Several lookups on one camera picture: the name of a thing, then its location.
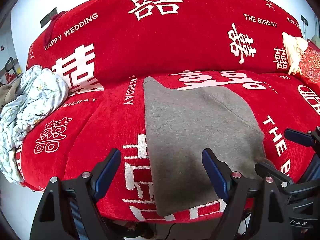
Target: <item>wall outlet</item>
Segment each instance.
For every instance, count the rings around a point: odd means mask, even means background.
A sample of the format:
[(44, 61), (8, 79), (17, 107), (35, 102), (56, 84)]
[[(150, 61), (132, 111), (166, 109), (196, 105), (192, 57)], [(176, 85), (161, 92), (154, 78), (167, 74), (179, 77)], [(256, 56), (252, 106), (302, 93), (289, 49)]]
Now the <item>wall outlet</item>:
[(41, 28), (43, 28), (48, 22), (51, 21), (51, 17), (57, 14), (57, 8), (54, 8), (50, 13), (48, 13), (41, 21)]
[(303, 17), (302, 15), (301, 15), (301, 20), (302, 20), (302, 22), (304, 22), (304, 24), (306, 25), (306, 26), (308, 26), (308, 21), (305, 19), (305, 17)]

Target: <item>silver screw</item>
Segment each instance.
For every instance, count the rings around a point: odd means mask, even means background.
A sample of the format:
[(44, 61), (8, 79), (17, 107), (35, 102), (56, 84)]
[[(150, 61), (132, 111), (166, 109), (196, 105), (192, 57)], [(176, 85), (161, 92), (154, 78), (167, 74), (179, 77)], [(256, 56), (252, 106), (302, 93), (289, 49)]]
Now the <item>silver screw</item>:
[(54, 176), (50, 179), (51, 183), (55, 183), (58, 180), (58, 177)]
[(281, 183), (281, 186), (282, 186), (282, 187), (287, 187), (287, 185), (288, 185), (288, 183), (287, 183), (286, 181), (284, 181), (284, 182)]
[(236, 178), (236, 179), (239, 179), (241, 177), (241, 173), (238, 172), (238, 171), (235, 171), (232, 173), (232, 177)]
[(81, 174), (81, 177), (84, 178), (84, 179), (90, 177), (90, 172), (85, 171), (84, 173)]
[(266, 182), (272, 183), (272, 182), (273, 182), (273, 179), (272, 179), (271, 177), (266, 177)]

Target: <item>red bedspread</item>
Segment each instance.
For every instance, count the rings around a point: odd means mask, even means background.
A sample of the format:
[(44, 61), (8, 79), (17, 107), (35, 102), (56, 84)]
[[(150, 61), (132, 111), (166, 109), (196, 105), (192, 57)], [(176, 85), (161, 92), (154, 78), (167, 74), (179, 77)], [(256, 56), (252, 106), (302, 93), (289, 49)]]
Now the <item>red bedspread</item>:
[(73, 95), (24, 140), (17, 160), (26, 183), (42, 190), (52, 176), (75, 178), (116, 147), (123, 159), (98, 203), (102, 215), (151, 222), (220, 216), (221, 201), (156, 214), (144, 125), (146, 76), (174, 89), (233, 90), (252, 108), (267, 157), (297, 181), (313, 152), (285, 140), (284, 129), (314, 129), (320, 102), (285, 74), (283, 31), (301, 36), (292, 16), (268, 0), (91, 0), (68, 11), (56, 21), (49, 45), (42, 33), (29, 50), (28, 66), (60, 74)]

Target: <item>brown cloth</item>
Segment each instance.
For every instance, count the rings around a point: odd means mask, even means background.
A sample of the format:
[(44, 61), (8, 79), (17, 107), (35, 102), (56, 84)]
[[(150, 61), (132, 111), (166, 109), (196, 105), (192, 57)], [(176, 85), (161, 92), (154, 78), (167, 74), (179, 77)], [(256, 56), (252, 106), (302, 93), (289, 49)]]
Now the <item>brown cloth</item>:
[(17, 98), (16, 91), (20, 85), (21, 77), (19, 77), (12, 85), (3, 85), (0, 83), (0, 112), (2, 107)]

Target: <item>light blue floral cloth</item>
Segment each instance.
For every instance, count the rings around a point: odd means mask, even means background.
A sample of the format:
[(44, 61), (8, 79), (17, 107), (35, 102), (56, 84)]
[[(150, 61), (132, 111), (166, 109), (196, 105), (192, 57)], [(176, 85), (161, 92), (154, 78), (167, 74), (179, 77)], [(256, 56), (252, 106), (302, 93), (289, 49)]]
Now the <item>light blue floral cloth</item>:
[(34, 65), (22, 75), (17, 99), (5, 105), (0, 114), (0, 171), (9, 182), (23, 181), (15, 162), (16, 148), (63, 103), (68, 91), (64, 80), (48, 68)]

